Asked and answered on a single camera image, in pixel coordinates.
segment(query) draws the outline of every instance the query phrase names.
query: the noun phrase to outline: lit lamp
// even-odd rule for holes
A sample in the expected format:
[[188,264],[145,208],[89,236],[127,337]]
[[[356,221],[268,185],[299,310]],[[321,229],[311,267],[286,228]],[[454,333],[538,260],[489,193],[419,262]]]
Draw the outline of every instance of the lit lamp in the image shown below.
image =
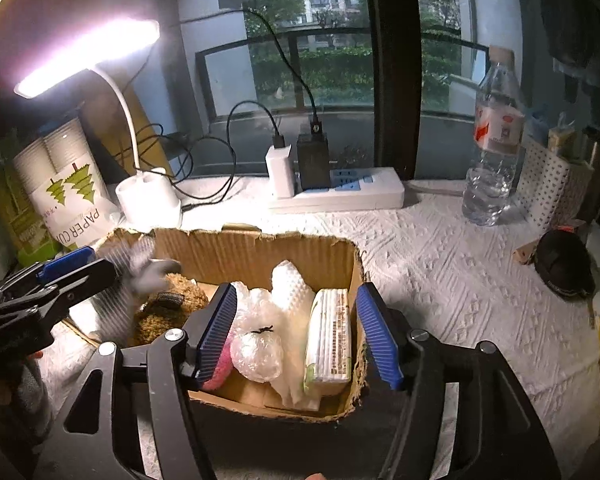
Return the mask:
[[82,70],[95,72],[111,86],[125,113],[137,171],[135,176],[123,180],[116,187],[116,194],[127,220],[139,230],[157,226],[178,227],[180,200],[166,176],[139,171],[138,142],[131,113],[118,85],[97,64],[122,58],[155,43],[158,38],[160,28],[155,20],[113,20],[57,51],[46,64],[14,88],[16,94],[31,99]]

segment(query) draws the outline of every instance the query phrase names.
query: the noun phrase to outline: white tablecloth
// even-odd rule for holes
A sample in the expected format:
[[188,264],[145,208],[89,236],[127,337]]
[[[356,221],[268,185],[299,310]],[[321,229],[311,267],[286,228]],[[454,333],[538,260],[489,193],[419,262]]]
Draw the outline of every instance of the white tablecloth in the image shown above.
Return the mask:
[[[204,194],[221,182],[187,182],[185,189]],[[385,301],[412,326],[446,343],[496,343],[532,399],[560,467],[572,471],[598,435],[598,341],[585,303],[559,299],[532,266],[513,262],[512,251],[536,237],[526,222],[510,211],[501,225],[481,228],[464,220],[460,197],[409,191],[400,210],[272,215],[264,203],[266,184],[239,178],[224,202],[187,212],[182,228],[216,230],[241,222],[272,234],[299,231],[353,240]],[[593,236],[600,238],[600,230]],[[362,405],[337,426],[290,426],[195,405],[219,478],[304,478],[316,471],[332,479],[374,478],[404,397],[379,381],[373,367],[369,382]],[[433,478],[450,459],[453,388],[448,400]]]

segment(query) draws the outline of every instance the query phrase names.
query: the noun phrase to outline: metal screw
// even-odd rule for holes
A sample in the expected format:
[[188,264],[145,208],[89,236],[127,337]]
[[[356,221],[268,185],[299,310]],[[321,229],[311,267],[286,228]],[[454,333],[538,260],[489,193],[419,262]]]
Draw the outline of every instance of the metal screw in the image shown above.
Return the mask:
[[111,341],[105,341],[98,347],[100,355],[111,355],[116,351],[116,344]]
[[495,354],[496,353],[496,345],[494,345],[491,341],[482,341],[480,343],[480,351],[485,354]]
[[414,341],[426,341],[427,339],[429,339],[429,332],[421,328],[417,328],[416,330],[411,330],[409,336]]
[[184,332],[179,328],[170,328],[165,332],[164,336],[167,338],[167,341],[177,341],[184,336]]

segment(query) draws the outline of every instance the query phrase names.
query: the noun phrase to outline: water bottle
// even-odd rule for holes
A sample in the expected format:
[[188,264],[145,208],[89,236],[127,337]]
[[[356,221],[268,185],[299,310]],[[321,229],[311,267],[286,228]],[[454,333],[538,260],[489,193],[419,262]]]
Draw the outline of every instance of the water bottle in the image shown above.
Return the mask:
[[489,59],[475,96],[474,157],[462,196],[462,214],[485,226],[494,225],[507,205],[525,121],[513,52],[490,46]]

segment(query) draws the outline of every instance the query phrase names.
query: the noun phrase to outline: white power strip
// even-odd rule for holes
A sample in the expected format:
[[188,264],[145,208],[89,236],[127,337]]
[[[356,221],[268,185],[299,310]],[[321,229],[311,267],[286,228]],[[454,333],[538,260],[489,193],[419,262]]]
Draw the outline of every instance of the white power strip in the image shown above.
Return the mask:
[[268,201],[272,213],[317,213],[400,209],[404,186],[394,168],[331,170],[329,189],[308,189],[291,198]]

